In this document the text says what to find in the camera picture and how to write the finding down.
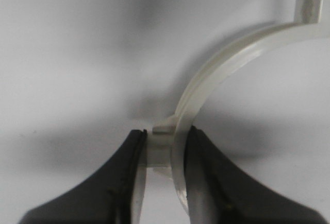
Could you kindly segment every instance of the white surface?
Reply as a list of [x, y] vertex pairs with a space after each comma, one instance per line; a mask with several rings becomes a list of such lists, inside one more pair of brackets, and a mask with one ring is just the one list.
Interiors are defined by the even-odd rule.
[[[294, 0], [0, 0], [0, 9], [0, 216], [12, 224], [91, 174], [130, 129], [172, 114], [223, 45], [290, 21]], [[196, 126], [253, 176], [330, 219], [328, 43], [249, 64]], [[147, 187], [141, 224], [189, 223], [166, 179], [151, 174]]]

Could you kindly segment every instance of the white background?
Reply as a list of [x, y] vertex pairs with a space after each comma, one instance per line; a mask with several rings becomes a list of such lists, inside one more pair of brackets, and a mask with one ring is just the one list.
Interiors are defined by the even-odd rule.
[[[0, 218], [100, 167], [131, 129], [175, 110], [230, 41], [290, 22], [295, 0], [0, 0]], [[273, 51], [230, 77], [197, 117], [244, 170], [330, 219], [329, 40]], [[189, 223], [149, 171], [141, 224]]]

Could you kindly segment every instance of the translucent plastic part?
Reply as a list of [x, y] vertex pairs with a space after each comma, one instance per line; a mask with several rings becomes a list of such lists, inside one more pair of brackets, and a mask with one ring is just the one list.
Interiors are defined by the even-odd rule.
[[296, 0], [292, 23], [257, 31], [220, 50], [192, 78], [174, 115], [154, 126], [148, 137], [148, 166], [171, 167], [177, 194], [186, 211], [185, 142], [206, 99], [218, 84], [260, 55], [291, 43], [329, 37], [329, 20], [330, 0]]

